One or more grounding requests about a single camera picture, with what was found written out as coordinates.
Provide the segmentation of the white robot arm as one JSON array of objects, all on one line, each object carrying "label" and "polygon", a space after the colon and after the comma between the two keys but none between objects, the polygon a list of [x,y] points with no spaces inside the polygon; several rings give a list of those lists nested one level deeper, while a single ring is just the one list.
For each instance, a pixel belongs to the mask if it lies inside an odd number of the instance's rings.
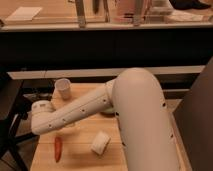
[{"label": "white robot arm", "polygon": [[42,135],[110,107],[115,111],[128,171],[180,171],[163,90],[144,68],[129,68],[54,112],[35,108],[31,130]]}]

